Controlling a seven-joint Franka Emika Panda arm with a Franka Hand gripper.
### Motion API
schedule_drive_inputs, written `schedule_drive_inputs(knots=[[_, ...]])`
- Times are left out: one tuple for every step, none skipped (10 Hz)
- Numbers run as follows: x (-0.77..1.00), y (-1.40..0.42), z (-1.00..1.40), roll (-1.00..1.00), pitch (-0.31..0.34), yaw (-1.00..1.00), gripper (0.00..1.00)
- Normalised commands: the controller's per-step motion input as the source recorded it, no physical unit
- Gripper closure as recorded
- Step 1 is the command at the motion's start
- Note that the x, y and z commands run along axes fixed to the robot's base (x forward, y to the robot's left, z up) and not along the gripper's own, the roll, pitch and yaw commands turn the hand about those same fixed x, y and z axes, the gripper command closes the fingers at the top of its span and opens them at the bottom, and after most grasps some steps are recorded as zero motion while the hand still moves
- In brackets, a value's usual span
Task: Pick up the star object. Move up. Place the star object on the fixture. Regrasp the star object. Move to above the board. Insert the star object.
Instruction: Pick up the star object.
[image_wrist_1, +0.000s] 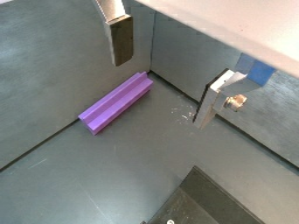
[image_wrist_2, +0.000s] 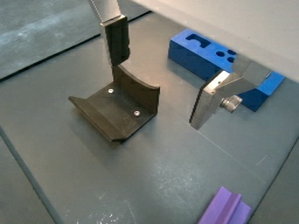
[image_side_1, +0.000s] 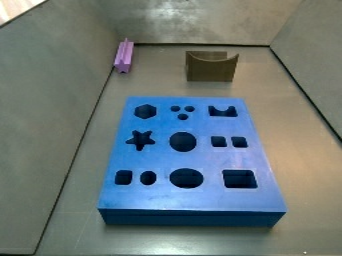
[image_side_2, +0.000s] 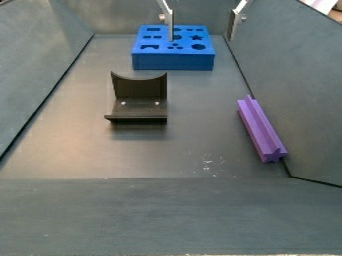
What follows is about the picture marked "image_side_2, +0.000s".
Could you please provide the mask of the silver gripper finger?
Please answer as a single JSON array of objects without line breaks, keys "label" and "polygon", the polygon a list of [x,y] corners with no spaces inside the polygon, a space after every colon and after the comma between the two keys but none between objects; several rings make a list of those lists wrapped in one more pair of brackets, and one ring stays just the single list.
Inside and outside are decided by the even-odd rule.
[{"label": "silver gripper finger", "polygon": [[230,12],[230,20],[227,27],[227,39],[234,40],[238,25],[246,21],[247,16],[243,13],[245,9],[251,5],[254,0],[241,0],[237,7]]},{"label": "silver gripper finger", "polygon": [[169,40],[174,40],[174,11],[170,8],[166,0],[157,0],[161,7],[162,13],[159,14],[159,19],[165,22],[169,27]]}]

